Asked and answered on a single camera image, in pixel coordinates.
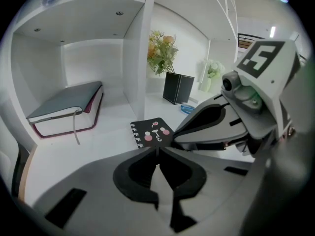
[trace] notebook cover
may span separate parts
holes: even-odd
[[[174,132],[162,118],[134,121],[130,126],[139,148],[171,146]]]

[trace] flower pot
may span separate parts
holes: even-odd
[[[187,103],[194,77],[178,73],[166,73],[163,98],[175,104]]]
[[[204,78],[202,81],[200,90],[204,92],[209,92],[210,87],[211,87],[211,78],[208,78],[208,77]]]

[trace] green vase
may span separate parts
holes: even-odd
[[[209,92],[210,87],[211,87],[211,79],[208,78],[208,77],[204,78],[204,80],[203,80],[203,82],[201,84],[200,90],[204,91],[204,92]]]

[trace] black square planter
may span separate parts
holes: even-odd
[[[166,73],[163,98],[175,104],[187,103],[194,77],[178,73]]]

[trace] notebook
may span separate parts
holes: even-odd
[[[130,126],[138,148],[171,146],[174,132],[162,118],[134,121]]]

